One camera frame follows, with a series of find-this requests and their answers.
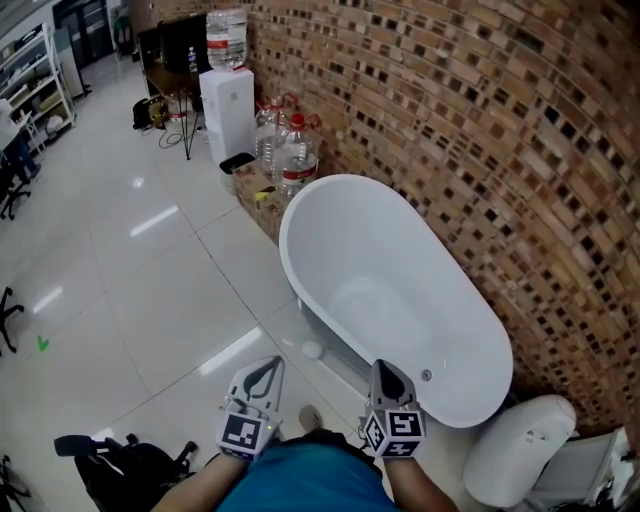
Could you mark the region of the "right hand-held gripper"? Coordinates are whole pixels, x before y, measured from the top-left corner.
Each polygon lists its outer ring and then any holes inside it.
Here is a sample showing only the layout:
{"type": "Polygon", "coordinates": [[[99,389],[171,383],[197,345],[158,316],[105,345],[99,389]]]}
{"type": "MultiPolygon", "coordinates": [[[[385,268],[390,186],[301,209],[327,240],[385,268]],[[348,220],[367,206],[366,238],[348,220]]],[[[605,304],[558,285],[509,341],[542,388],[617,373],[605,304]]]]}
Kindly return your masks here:
{"type": "Polygon", "coordinates": [[[369,375],[371,404],[360,418],[358,435],[378,458],[412,458],[425,439],[425,414],[413,381],[392,363],[377,359],[369,375]]]}

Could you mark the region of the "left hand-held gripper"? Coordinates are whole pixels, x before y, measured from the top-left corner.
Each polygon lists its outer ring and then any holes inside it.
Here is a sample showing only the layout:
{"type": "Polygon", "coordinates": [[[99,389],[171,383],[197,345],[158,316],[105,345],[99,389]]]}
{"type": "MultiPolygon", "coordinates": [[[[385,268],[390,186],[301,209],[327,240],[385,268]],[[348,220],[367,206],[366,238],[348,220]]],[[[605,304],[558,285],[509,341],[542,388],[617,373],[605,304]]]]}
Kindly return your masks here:
{"type": "MultiPolygon", "coordinates": [[[[285,363],[281,356],[258,359],[235,373],[228,395],[234,401],[259,408],[267,414],[277,412],[284,373],[285,363]]],[[[253,462],[277,436],[279,429],[278,420],[225,409],[216,443],[222,454],[253,462]]]]}

